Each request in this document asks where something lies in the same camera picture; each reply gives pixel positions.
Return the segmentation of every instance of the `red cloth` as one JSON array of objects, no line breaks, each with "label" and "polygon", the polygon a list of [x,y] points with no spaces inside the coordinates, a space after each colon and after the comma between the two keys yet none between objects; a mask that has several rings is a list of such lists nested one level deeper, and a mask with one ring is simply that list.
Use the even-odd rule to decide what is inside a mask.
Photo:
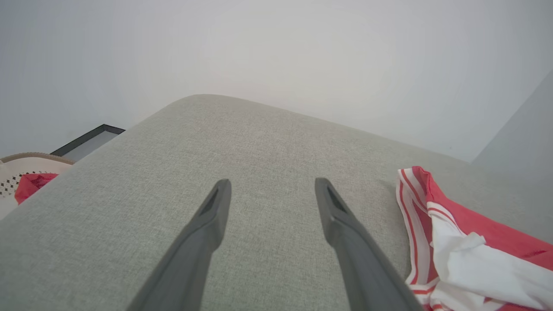
[{"label": "red cloth", "polygon": [[[398,202],[400,203],[400,207],[405,211],[404,217],[407,229],[410,230],[409,238],[413,246],[412,250],[414,251],[411,253],[414,267],[412,267],[413,271],[408,278],[408,284],[411,284],[412,287],[418,284],[429,284],[437,277],[432,261],[432,248],[429,249],[429,260],[426,260],[425,256],[420,257],[418,254],[422,250],[419,247],[420,244],[425,243],[428,245],[432,241],[432,223],[428,217],[428,213],[432,208],[427,208],[429,202],[437,203],[447,209],[453,216],[452,221],[456,222],[457,226],[464,233],[476,232],[483,236],[486,239],[487,246],[501,250],[548,270],[553,270],[553,245],[495,222],[448,199],[438,187],[432,175],[422,167],[412,167],[412,175],[410,175],[409,171],[409,169],[400,170]],[[408,190],[413,195],[406,198],[403,189]],[[413,207],[413,209],[411,209],[412,212],[406,209],[407,203]],[[415,219],[420,221],[421,228],[424,232],[421,232],[420,229],[417,229],[417,227],[413,225]],[[423,265],[426,265],[425,269],[428,273],[426,277],[421,279],[418,271],[423,268]],[[428,290],[412,289],[416,295],[424,295],[431,291],[433,287]],[[436,307],[438,306],[433,306],[432,309],[439,309],[440,306],[438,308]],[[514,304],[506,304],[501,307],[500,310],[514,311],[532,309]]]},{"label": "red cloth", "polygon": [[21,204],[27,200],[31,195],[38,191],[38,189],[44,187],[54,179],[57,174],[25,174],[21,176],[19,186],[15,191],[15,200],[17,204]]}]

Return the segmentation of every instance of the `gray fabric surface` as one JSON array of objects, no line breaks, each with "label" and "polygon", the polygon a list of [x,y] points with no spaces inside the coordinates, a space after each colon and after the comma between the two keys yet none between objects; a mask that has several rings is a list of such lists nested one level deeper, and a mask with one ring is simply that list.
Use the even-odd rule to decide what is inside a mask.
[{"label": "gray fabric surface", "polygon": [[314,180],[327,177],[398,272],[409,247],[397,169],[421,165],[453,200],[551,242],[501,180],[334,123],[216,95],[187,97],[114,138],[0,221],[1,310],[122,310],[214,183],[231,211],[204,310],[346,310]]}]

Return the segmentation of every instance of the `red and white cloth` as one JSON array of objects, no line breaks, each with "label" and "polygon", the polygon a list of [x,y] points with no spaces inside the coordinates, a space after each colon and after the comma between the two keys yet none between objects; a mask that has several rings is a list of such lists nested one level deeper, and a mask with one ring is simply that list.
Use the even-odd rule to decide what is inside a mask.
[{"label": "red and white cloth", "polygon": [[451,201],[421,167],[398,172],[406,283],[427,310],[553,309],[553,245]]}]

